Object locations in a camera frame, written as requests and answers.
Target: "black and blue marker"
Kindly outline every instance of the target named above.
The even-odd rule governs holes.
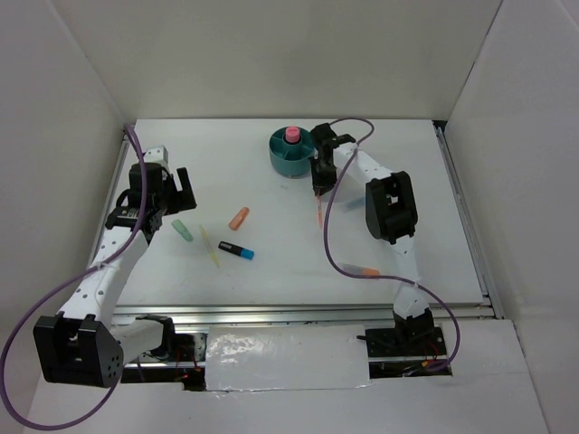
[[[225,241],[221,241],[218,247],[221,250],[228,251],[233,255],[241,256],[242,258],[249,260],[252,260],[253,255],[255,254],[253,250],[244,249],[243,247],[236,246],[235,244],[231,244],[230,242]]]

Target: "white wall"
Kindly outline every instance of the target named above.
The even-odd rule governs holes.
[[[553,433],[579,427],[573,17],[579,18],[576,1],[505,0],[446,134]]]
[[[132,118],[448,118],[500,0],[55,0]]]
[[[0,2],[0,59],[4,344],[25,309],[86,265],[122,132],[89,64],[45,2]],[[44,312],[53,314],[59,303]],[[6,372],[14,406],[24,416],[39,373],[28,324]],[[0,427],[22,431],[3,406]]]

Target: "pink object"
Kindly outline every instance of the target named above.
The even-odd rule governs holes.
[[[288,143],[298,143],[301,140],[301,135],[299,134],[298,127],[287,127],[286,128],[286,142]]]

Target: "teal container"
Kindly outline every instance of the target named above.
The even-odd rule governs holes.
[[[289,143],[286,128],[278,129],[270,137],[270,160],[273,168],[284,176],[300,176],[309,170],[309,158],[314,155],[314,144],[309,132],[299,129],[299,141]]]

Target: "green marker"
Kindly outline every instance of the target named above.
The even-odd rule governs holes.
[[[191,235],[191,232],[187,230],[183,222],[181,222],[179,219],[173,220],[171,222],[171,226],[173,226],[175,230],[179,232],[179,235],[181,235],[185,241],[193,241],[193,235]]]

